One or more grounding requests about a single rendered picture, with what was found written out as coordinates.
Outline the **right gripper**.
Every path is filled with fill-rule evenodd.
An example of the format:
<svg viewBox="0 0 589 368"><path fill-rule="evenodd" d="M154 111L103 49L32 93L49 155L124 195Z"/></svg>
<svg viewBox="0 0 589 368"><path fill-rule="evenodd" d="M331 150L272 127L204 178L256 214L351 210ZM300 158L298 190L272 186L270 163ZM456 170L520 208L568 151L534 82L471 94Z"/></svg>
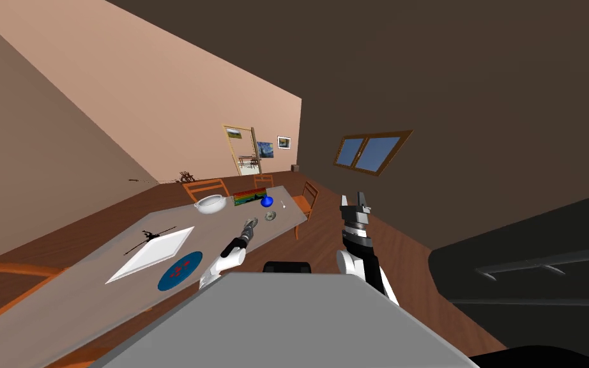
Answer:
<svg viewBox="0 0 589 368"><path fill-rule="evenodd" d="M340 213L346 226L367 226L371 207L366 205L364 192L357 192L356 206L349 206L346 195L341 196Z"/></svg>

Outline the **rainbow striped book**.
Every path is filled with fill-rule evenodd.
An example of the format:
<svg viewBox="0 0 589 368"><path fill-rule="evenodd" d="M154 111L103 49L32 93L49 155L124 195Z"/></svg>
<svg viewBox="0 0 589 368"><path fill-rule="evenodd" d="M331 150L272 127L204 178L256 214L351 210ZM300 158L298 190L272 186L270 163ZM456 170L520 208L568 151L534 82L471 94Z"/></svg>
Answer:
<svg viewBox="0 0 589 368"><path fill-rule="evenodd" d="M233 194L233 203L235 206L239 206L252 201L261 202L266 196L266 187L255 188Z"/></svg>

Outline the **blue round plate red marks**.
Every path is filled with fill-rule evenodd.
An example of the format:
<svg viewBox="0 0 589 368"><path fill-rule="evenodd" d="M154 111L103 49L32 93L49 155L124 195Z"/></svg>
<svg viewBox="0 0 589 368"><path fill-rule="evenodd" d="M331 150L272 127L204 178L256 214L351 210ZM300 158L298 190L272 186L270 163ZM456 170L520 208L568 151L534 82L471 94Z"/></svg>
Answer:
<svg viewBox="0 0 589 368"><path fill-rule="evenodd" d="M157 284L159 291L168 291L186 280L199 266L203 258L200 251L191 252L171 265L162 275Z"/></svg>

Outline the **white square plate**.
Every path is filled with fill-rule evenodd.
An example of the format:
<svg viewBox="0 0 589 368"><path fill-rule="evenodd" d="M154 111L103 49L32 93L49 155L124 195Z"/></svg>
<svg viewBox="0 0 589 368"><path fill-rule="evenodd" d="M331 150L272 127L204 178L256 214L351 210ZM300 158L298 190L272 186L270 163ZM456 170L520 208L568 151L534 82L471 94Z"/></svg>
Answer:
<svg viewBox="0 0 589 368"><path fill-rule="evenodd" d="M106 284L175 257L193 230L193 227L189 227L147 241L134 256L112 275Z"/></svg>

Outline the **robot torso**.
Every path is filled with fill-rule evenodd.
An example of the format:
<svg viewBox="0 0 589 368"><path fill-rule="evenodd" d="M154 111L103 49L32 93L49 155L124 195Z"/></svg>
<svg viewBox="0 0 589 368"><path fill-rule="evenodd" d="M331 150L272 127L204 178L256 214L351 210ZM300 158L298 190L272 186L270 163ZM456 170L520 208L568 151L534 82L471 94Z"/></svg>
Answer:
<svg viewBox="0 0 589 368"><path fill-rule="evenodd" d="M89 368L479 368L356 275L233 272Z"/></svg>

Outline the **thin black utensil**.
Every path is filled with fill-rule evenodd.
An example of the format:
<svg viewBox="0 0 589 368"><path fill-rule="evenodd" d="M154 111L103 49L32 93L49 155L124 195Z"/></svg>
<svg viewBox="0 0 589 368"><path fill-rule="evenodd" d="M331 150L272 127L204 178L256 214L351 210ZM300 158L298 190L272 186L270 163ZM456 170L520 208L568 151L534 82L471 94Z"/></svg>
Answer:
<svg viewBox="0 0 589 368"><path fill-rule="evenodd" d="M151 240L154 240L155 238L158 238L158 237L162 236L163 234L168 233L169 231L172 231L174 229L176 229L176 226L171 227L169 229L166 229L164 231L158 232L158 233L152 233L152 232L149 232L149 231L142 231L142 234L145 236L145 239L143 239L143 241L140 242L135 247L133 247L133 248L129 249L127 252L125 252L124 255L127 255L127 254L131 253L137 247L139 247L141 245L145 245L146 243L149 243Z"/></svg>

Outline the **grey table with orange edge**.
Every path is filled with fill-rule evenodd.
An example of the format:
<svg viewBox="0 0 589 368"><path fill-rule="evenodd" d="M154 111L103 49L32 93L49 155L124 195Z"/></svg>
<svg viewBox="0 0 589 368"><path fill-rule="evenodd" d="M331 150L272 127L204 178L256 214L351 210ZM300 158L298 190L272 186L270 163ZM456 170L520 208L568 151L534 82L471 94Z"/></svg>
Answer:
<svg viewBox="0 0 589 368"><path fill-rule="evenodd" d="M129 319L170 298L192 284L237 237L246 220L258 226L248 249L253 250L302 223L306 217L284 187L268 189L277 216L265 221L266 208L258 202L205 215L194 205L156 211L138 220L99 249L0 315L0 368L46 368ZM168 233L193 227L178 254L158 264L106 284L138 251L142 231ZM164 272L191 252L200 251L199 266L178 286L159 291Z"/></svg>

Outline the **window with brown frame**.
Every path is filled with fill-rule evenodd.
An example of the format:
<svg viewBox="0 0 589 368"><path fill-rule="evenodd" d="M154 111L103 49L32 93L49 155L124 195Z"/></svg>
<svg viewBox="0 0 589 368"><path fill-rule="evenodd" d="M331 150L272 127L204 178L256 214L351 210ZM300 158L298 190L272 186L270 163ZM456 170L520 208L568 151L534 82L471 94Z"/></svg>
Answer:
<svg viewBox="0 0 589 368"><path fill-rule="evenodd" d="M333 164L380 176L412 134L412 130L405 130L346 135L341 139Z"/></svg>

